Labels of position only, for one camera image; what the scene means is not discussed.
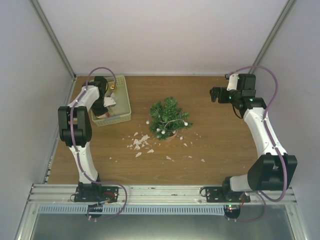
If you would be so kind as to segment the red white round ornament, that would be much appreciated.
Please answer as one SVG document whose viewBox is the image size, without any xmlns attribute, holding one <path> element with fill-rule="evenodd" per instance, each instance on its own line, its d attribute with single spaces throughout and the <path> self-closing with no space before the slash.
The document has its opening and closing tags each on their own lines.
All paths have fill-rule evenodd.
<svg viewBox="0 0 320 240">
<path fill-rule="evenodd" d="M 109 112 L 106 112 L 102 115 L 99 115 L 97 116 L 98 119 L 106 119 L 106 118 L 109 118 L 110 117 L 110 113 Z"/>
</svg>

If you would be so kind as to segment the pale green perforated basket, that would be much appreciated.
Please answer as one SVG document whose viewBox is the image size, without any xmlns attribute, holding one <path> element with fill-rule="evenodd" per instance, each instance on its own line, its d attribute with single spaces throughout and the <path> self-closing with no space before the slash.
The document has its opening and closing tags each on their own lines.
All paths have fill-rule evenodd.
<svg viewBox="0 0 320 240">
<path fill-rule="evenodd" d="M 131 105 L 127 90 L 126 79 L 123 75 L 117 75 L 116 81 L 113 76 L 104 76 L 108 82 L 108 90 L 105 97 L 112 97 L 116 105 L 107 107 L 110 114 L 109 118 L 99 119 L 91 112 L 91 119 L 98 127 L 104 127 L 113 124 L 119 124 L 131 120 Z M 111 91 L 110 86 L 115 85 L 116 90 Z"/>
</svg>

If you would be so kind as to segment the white ball string lights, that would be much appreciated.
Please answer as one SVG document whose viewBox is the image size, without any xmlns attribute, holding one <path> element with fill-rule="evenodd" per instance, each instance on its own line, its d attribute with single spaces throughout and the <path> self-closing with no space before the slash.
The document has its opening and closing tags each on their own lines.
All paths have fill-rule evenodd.
<svg viewBox="0 0 320 240">
<path fill-rule="evenodd" d="M 178 112 L 174 114 L 155 113 L 149 123 L 149 130 L 160 138 L 171 137 L 178 130 L 190 128 L 193 123 L 188 121 L 187 112 Z"/>
</svg>

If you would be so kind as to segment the small green christmas tree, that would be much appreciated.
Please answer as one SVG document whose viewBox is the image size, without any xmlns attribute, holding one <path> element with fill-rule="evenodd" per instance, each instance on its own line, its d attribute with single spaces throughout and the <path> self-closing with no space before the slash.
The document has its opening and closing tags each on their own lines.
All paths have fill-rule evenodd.
<svg viewBox="0 0 320 240">
<path fill-rule="evenodd" d="M 189 113 L 178 106 L 174 97 L 167 97 L 164 101 L 154 103 L 149 110 L 151 121 L 149 130 L 159 140 L 168 140 L 178 131 L 189 129 L 193 123 L 189 121 Z"/>
</svg>

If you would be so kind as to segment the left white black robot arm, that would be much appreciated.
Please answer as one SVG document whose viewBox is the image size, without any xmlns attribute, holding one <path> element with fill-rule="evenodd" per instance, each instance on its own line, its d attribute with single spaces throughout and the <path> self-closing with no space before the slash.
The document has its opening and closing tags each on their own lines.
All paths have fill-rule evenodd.
<svg viewBox="0 0 320 240">
<path fill-rule="evenodd" d="M 93 133 L 89 110 L 99 117 L 108 116 L 105 106 L 108 86 L 106 78 L 96 76 L 93 81 L 82 85 L 80 93 L 71 103 L 58 108 L 59 137 L 74 156 L 82 184 L 100 181 L 90 150 Z"/>
</svg>

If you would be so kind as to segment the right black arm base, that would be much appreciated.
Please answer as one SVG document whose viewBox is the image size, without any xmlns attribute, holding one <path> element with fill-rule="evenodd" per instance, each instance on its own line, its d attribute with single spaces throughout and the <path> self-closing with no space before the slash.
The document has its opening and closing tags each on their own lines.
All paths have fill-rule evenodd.
<svg viewBox="0 0 320 240">
<path fill-rule="evenodd" d="M 251 198 L 242 193 L 222 186 L 203 186 L 199 189 L 199 194 L 205 197 L 208 203 L 250 203 Z"/>
</svg>

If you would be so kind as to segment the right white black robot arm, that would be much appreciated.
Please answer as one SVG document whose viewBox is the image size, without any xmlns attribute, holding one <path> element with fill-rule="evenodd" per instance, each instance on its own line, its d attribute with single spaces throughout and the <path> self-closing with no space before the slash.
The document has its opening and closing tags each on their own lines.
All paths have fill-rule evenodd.
<svg viewBox="0 0 320 240">
<path fill-rule="evenodd" d="M 248 73 L 226 75 L 226 87 L 213 87 L 209 93 L 212 102 L 231 104 L 234 113 L 247 124 L 257 151 L 257 160 L 244 175 L 227 177 L 221 196 L 228 203 L 240 193 L 281 191 L 276 201 L 284 198 L 298 160 L 289 155 L 278 140 L 271 125 L 268 106 L 256 96 L 256 76 Z"/>
</svg>

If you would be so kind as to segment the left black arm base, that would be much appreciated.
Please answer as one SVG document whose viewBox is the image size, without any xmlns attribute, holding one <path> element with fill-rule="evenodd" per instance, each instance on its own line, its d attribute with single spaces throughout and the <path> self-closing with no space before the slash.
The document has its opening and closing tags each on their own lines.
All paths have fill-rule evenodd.
<svg viewBox="0 0 320 240">
<path fill-rule="evenodd" d="M 114 203 L 118 201 L 118 193 L 119 187 L 116 186 L 79 182 L 70 200 L 74 203 Z"/>
</svg>

